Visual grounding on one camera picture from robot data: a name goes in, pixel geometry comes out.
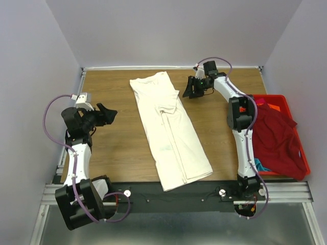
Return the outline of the white t shirt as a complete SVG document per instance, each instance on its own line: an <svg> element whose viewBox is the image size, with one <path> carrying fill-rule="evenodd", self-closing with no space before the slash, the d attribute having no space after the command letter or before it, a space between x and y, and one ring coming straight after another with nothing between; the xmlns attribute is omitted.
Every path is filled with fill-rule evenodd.
<svg viewBox="0 0 327 245"><path fill-rule="evenodd" d="M167 72L130 80L164 191L213 173L193 124Z"/></svg>

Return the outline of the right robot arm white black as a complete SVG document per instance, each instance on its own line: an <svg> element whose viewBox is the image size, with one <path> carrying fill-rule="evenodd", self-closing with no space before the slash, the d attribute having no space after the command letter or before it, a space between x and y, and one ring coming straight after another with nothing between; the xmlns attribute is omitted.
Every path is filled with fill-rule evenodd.
<svg viewBox="0 0 327 245"><path fill-rule="evenodd" d="M232 130L238 154L238 174L235 194L246 200L260 189L260 178L255 166L252 134L258 116L253 96L239 90L229 79L229 73L219 72L214 60L205 59L193 67L194 76L188 77L183 97L203 97L208 89L219 92L228 102L227 125Z"/></svg>

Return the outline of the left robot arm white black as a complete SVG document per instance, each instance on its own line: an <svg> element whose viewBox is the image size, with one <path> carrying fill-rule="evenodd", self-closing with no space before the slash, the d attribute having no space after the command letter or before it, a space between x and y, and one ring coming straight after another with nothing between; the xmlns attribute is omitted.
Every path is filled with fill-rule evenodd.
<svg viewBox="0 0 327 245"><path fill-rule="evenodd" d="M63 187L55 191L55 199L69 230L105 218L103 202L113 197L110 179L89 177L92 134L98 127L113 123L117 111L101 103L97 109L69 107L61 112L66 124L65 144L69 165Z"/></svg>

